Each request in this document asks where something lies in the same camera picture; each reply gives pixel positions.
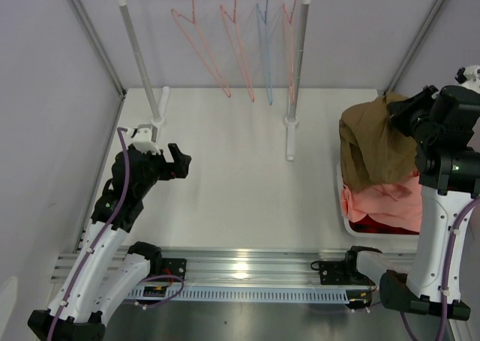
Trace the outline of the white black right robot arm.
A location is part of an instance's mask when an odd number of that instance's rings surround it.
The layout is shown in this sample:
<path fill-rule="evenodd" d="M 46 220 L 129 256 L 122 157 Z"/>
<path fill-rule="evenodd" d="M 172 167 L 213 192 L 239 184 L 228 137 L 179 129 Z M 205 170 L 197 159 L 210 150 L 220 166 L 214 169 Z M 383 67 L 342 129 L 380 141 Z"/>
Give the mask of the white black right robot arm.
<path fill-rule="evenodd" d="M 388 112 L 417 144 L 422 216 L 415 259 L 405 271 L 378 249 L 353 246 L 343 277 L 354 284 L 371 280 L 386 309 L 466 321 L 459 270 L 470 213 L 479 203 L 479 153 L 468 146 L 479 119 L 479 87 L 429 86 Z"/>

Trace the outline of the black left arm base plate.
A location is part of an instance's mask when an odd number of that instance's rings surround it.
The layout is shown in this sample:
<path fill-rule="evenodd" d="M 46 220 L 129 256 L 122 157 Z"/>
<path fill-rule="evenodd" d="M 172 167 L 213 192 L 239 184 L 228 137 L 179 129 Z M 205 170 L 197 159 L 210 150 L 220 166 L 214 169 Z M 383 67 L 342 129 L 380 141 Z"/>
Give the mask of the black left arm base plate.
<path fill-rule="evenodd" d="M 160 275 L 173 275 L 185 278 L 187 259 L 163 258 L 160 266 Z"/>

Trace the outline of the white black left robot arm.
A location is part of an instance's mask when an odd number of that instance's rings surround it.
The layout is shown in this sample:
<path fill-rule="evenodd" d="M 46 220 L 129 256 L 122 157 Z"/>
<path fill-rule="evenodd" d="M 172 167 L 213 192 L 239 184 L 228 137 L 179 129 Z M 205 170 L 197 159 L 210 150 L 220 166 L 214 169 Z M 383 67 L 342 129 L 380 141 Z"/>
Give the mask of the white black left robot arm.
<path fill-rule="evenodd" d="M 160 247 L 137 241 L 119 269 L 106 272 L 144 209 L 143 200 L 158 181 L 188 176 L 191 156 L 177 144 L 162 154 L 142 153 L 124 146 L 115 157 L 112 177 L 97 200 L 82 249 L 60 291 L 45 310 L 35 310 L 28 326 L 39 340 L 102 340 L 116 309 L 143 280 L 156 280 L 163 271 Z"/>

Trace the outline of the tan brown skirt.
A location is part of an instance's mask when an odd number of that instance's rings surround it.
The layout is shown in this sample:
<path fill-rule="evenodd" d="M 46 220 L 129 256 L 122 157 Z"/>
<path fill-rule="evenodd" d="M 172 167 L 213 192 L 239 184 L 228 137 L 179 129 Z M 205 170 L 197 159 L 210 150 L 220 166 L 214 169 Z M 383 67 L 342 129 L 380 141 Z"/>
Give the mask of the tan brown skirt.
<path fill-rule="evenodd" d="M 416 142 L 391 125 L 387 109 L 406 99 L 388 93 L 342 112 L 340 168 L 343 183 L 352 191 L 396 184 L 416 171 Z"/>

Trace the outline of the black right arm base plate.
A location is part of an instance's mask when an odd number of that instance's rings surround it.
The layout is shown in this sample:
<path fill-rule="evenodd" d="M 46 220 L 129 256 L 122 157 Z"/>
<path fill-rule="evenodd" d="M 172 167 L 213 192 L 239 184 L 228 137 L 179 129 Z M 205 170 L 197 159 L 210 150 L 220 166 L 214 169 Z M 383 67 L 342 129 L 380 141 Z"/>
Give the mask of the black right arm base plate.
<path fill-rule="evenodd" d="M 319 274 L 320 283 L 325 286 L 369 286 L 371 281 L 364 275 L 349 271 L 345 261 L 311 262 L 310 269 Z"/>

